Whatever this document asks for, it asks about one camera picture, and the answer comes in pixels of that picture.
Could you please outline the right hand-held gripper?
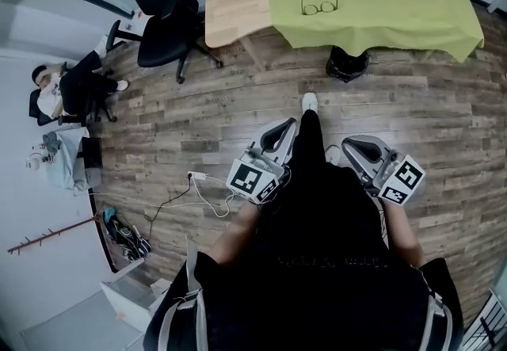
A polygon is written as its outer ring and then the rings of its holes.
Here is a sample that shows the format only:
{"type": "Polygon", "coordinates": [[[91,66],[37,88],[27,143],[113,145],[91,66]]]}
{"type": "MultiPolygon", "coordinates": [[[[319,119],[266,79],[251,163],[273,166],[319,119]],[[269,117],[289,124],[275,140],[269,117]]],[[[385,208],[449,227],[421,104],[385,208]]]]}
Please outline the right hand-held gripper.
{"type": "Polygon", "coordinates": [[[341,150],[364,190],[379,199],[403,206],[425,179],[425,171],[411,156],[378,137],[353,135],[342,141],[341,150]]]}

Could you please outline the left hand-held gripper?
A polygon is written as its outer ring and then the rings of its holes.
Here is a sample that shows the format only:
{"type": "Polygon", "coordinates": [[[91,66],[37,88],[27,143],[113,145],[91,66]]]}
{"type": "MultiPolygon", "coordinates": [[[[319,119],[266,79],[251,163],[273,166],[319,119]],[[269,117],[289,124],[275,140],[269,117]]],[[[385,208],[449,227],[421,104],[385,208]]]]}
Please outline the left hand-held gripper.
{"type": "Polygon", "coordinates": [[[297,120],[293,117],[256,130],[241,156],[233,161],[226,186],[256,205],[273,200],[290,180],[288,163],[296,131],[297,120]]]}

